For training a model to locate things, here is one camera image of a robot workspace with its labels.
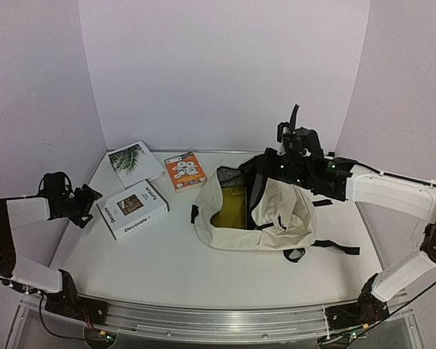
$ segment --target white backpack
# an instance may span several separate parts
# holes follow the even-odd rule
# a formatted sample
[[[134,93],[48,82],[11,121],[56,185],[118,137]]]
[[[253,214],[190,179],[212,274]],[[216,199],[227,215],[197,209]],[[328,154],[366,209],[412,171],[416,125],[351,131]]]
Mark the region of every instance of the white backpack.
[[[237,169],[220,167],[204,184],[193,205],[191,223],[197,237],[215,249],[284,251],[286,259],[298,262],[309,246],[334,246],[347,254],[360,254],[356,247],[332,241],[316,241],[316,213],[311,200],[295,185],[257,174],[256,156]],[[222,209],[222,189],[248,189],[247,229],[217,228],[212,217]]]

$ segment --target white backdrop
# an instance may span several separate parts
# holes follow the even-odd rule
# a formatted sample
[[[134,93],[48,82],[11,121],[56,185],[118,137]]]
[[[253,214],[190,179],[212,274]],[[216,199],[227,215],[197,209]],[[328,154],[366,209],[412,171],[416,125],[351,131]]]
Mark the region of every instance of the white backdrop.
[[[108,147],[263,149],[298,103],[298,126],[332,151],[369,4],[80,0]]]

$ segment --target black cable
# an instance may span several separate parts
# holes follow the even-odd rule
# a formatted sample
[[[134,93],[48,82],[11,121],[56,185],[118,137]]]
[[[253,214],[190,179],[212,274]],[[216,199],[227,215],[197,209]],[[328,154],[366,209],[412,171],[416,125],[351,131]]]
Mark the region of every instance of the black cable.
[[[9,201],[9,200],[23,200],[24,198],[38,198],[38,197],[39,196],[37,195],[29,195],[29,196],[23,195],[23,196],[13,196],[11,198],[0,198],[0,199]]]
[[[369,169],[370,171],[376,173],[377,175],[381,174],[381,171],[379,171],[378,169],[375,169],[375,168],[373,168],[373,167],[371,167],[369,165],[362,164],[361,162],[358,162],[358,161],[356,161],[355,164],[358,165],[358,166],[365,167],[366,169]],[[434,188],[436,188],[436,184],[432,184],[430,182],[425,182],[424,180],[416,180],[415,178],[401,176],[400,174],[384,172],[383,175],[384,176],[388,176],[388,177],[392,177],[392,178],[397,178],[398,180],[406,180],[408,182],[413,182],[413,183],[416,183],[416,184],[425,185],[427,187],[434,187]]]
[[[68,189],[68,191],[70,193],[72,193],[73,192],[73,183],[71,183],[71,180],[70,180],[69,176],[66,173],[65,173],[65,178],[68,180],[68,187],[69,188],[67,188],[67,189]]]
[[[404,304],[403,306],[399,307],[397,310],[393,311],[392,313],[390,313],[386,318],[383,318],[380,322],[374,324],[373,326],[370,326],[367,328],[367,330],[365,330],[364,332],[361,333],[361,335],[363,336],[365,333],[371,331],[372,329],[376,328],[377,326],[381,325],[383,322],[385,322],[388,318],[390,318],[391,316],[395,315],[396,313],[398,313],[399,311],[401,311],[403,308],[408,307],[414,300],[416,300],[417,298],[419,298],[420,296],[422,296],[423,294],[425,294],[426,292],[428,292],[433,286],[436,285],[436,281],[433,282],[431,285],[429,285],[426,289],[424,289],[423,291],[421,291],[420,293],[418,293],[414,298],[412,298],[411,300],[409,300],[406,304]],[[352,343],[354,343],[359,337],[355,338],[351,343],[349,343],[347,345],[347,347],[345,349],[348,349],[348,347],[350,347],[352,345]]]
[[[296,130],[296,119],[297,119],[297,111],[299,110],[299,105],[296,104],[294,109],[292,110],[291,120],[289,122],[289,131],[293,132]]]
[[[57,337],[57,338],[63,338],[64,340],[83,340],[84,342],[86,341],[84,338],[82,337],[67,337],[67,336],[62,336],[61,334],[56,334],[52,331],[49,330],[49,328],[47,327],[47,325],[44,323],[44,317],[42,316],[42,302],[44,301],[44,295],[41,295],[41,301],[39,303],[39,318],[41,319],[41,323],[42,326],[45,328],[45,330],[50,333],[52,336]]]
[[[340,333],[333,333],[332,335],[333,336],[338,336],[337,339],[341,339],[342,337],[345,337],[347,334],[350,337],[352,331],[356,331],[356,330],[361,329],[361,328],[363,328],[363,325],[358,325],[358,326],[351,327],[347,331],[343,331],[343,332],[340,332]],[[331,341],[331,339],[328,339],[327,337],[324,337],[324,339],[322,339],[322,340],[320,340],[318,342],[318,346],[321,348],[322,345],[329,344],[328,342],[330,342],[330,341]]]
[[[44,181],[44,178],[42,177],[41,181],[39,182],[39,187],[37,188],[37,193],[40,193],[43,181]]]

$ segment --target orange book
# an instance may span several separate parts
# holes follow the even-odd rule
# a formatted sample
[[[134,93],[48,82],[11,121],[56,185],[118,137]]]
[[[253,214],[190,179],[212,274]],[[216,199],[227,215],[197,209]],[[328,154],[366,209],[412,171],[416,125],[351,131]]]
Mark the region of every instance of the orange book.
[[[201,187],[207,180],[194,152],[165,160],[166,169],[176,193]]]

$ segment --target white book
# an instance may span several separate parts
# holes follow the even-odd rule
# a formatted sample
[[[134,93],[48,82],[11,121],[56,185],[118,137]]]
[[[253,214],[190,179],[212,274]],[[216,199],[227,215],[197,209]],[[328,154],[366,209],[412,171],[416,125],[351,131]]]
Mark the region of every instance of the white book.
[[[154,182],[165,177],[165,169],[144,142],[132,143],[110,151],[108,158],[125,188],[143,180]]]
[[[168,204],[146,180],[97,203],[116,240],[168,212]]]

